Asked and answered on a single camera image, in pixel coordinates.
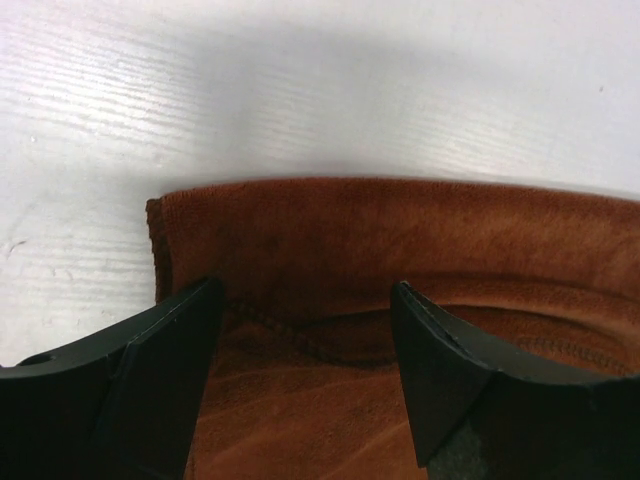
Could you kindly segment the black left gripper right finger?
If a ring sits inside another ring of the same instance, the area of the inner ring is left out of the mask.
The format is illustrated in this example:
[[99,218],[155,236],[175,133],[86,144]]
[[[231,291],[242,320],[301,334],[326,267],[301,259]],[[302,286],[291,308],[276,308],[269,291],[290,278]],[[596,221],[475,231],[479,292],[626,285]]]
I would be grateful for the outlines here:
[[531,354],[405,282],[391,327],[417,464],[432,479],[635,479],[639,380]]

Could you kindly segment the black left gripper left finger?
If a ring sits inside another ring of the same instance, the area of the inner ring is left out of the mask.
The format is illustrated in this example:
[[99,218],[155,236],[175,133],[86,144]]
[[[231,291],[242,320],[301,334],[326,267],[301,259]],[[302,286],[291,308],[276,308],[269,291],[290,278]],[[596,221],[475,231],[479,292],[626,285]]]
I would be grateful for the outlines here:
[[1,371],[5,479],[180,479],[216,350],[207,279]]

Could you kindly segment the brown towel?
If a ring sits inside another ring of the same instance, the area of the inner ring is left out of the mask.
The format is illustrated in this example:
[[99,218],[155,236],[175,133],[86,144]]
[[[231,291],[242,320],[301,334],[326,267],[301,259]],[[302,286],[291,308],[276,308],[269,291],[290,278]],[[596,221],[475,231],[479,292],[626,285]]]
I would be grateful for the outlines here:
[[165,300],[204,277],[229,301],[189,479],[421,479],[389,294],[575,367],[639,369],[639,206],[515,186],[249,181],[146,205]]

